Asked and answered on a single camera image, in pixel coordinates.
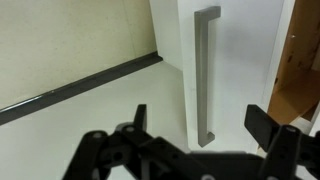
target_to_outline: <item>baseboard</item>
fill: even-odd
[[[114,81],[162,61],[157,52],[133,59],[113,68],[93,74],[58,89],[41,94],[26,101],[0,110],[0,125],[34,113],[93,88]]]

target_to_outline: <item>wooden panel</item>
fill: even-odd
[[[318,47],[318,52],[317,52],[316,58],[314,59],[312,69],[316,71],[320,71],[320,46]]]
[[[310,71],[273,94],[268,114],[280,124],[289,124],[320,100],[320,72]]]
[[[305,74],[312,66],[320,40],[320,1],[297,0],[278,69],[274,92]]]

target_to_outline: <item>metal bar handle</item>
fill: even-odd
[[[208,24],[219,18],[221,7],[213,6],[194,13],[195,45],[196,45],[196,79],[197,79],[197,118],[198,143],[204,147],[215,139],[212,132],[208,132]]]

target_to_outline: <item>black robotic claw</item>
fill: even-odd
[[[146,130],[146,105],[139,105],[133,123],[124,123],[108,136],[87,133],[68,167],[64,180],[103,180],[111,168],[123,165],[135,179],[299,179],[297,165],[319,178],[320,138],[304,135],[293,126],[279,126],[256,105],[247,109],[245,127],[268,152],[253,154],[185,154]]]

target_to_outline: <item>white floor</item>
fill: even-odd
[[[61,179],[82,136],[111,134],[148,105],[148,132],[188,151],[182,72],[158,63],[0,126],[0,179]],[[132,179],[116,168],[110,179]]]

